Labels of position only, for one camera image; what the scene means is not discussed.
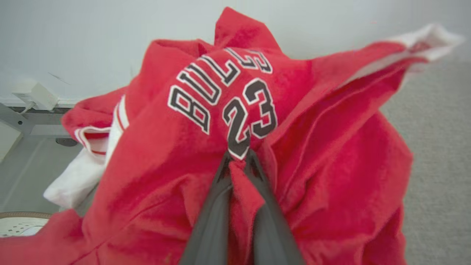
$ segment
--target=power outlet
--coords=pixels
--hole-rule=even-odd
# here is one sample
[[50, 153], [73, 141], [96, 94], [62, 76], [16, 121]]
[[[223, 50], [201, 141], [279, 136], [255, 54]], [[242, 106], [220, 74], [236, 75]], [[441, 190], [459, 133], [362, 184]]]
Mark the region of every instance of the power outlet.
[[33, 108], [38, 110], [52, 110], [58, 101], [56, 95], [37, 82], [20, 83], [12, 91], [12, 94], [27, 106], [34, 102], [36, 105]]

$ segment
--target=white fabric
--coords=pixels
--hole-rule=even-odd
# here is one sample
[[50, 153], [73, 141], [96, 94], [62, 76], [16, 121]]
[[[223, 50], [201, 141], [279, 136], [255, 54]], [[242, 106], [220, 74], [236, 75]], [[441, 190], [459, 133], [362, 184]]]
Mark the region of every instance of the white fabric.
[[[65, 209], [77, 207], [83, 202], [100, 181], [101, 176], [105, 172], [106, 165], [121, 138], [124, 128], [121, 128], [118, 116], [121, 121], [126, 121], [125, 128], [129, 126], [126, 113], [124, 112], [124, 97], [114, 110], [111, 127], [95, 128], [87, 126], [76, 130], [75, 135], [84, 145], [84, 148], [72, 160], [65, 171], [44, 191], [44, 198]], [[98, 140], [87, 140], [85, 138], [85, 132], [101, 133], [105, 131], [109, 131], [108, 138]], [[97, 153], [103, 151], [106, 151], [106, 155]]]
[[44, 198], [64, 208], [78, 206], [100, 180], [105, 158], [90, 154], [85, 148], [44, 192]]

